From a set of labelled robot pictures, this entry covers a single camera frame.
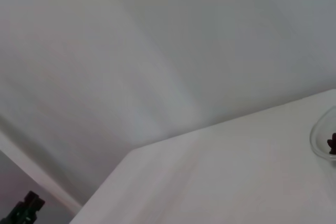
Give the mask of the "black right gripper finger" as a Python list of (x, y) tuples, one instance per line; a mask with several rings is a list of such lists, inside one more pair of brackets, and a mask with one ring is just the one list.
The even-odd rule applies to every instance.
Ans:
[(37, 212), (45, 201), (33, 191), (29, 191), (23, 201), (20, 201), (9, 214), (9, 223), (32, 224), (37, 220)]

